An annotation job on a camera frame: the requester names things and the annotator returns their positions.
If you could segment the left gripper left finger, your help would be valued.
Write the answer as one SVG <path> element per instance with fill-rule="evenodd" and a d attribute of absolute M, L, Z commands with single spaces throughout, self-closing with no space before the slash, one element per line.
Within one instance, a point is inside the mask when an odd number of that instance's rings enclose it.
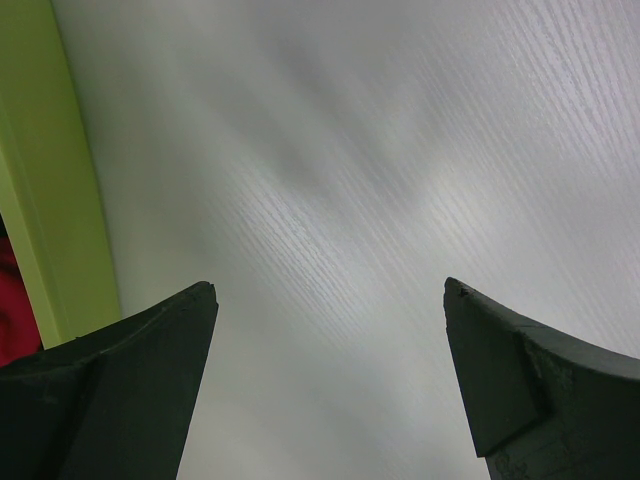
<path fill-rule="evenodd" d="M 2 367 L 2 478 L 176 478 L 217 313 L 198 282 Z"/>

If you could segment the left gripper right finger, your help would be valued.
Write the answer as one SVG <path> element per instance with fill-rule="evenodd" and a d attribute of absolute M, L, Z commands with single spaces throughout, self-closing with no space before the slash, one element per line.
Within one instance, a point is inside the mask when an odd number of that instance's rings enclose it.
<path fill-rule="evenodd" d="M 493 479 L 636 479 L 639 361 L 445 281 L 446 333 Z"/>

